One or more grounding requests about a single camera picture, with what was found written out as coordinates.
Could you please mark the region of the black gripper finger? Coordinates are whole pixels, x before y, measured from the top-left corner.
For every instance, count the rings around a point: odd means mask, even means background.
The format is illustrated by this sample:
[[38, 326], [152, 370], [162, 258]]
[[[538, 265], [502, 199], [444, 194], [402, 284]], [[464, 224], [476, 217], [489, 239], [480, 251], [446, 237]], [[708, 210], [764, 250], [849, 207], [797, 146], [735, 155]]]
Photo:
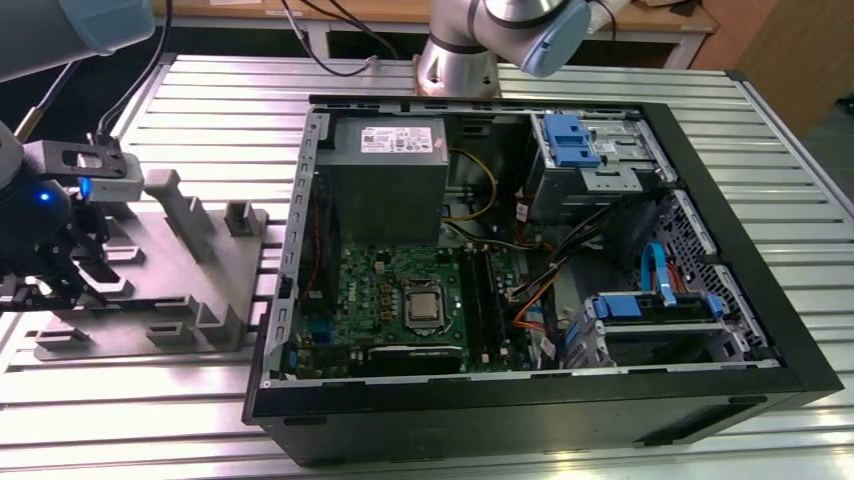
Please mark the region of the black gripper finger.
[[70, 305], [89, 296], [101, 305], [105, 298], [94, 290], [79, 272], [98, 283], [115, 283], [117, 274], [106, 263], [103, 244], [109, 232], [101, 209], [85, 199], [63, 199], [66, 219], [62, 225], [62, 297]]
[[1, 275], [1, 310], [2, 311], [62, 311], [77, 305], [90, 285], [78, 279], [49, 278], [49, 293], [42, 293], [38, 285], [27, 283], [23, 277], [10, 273]]

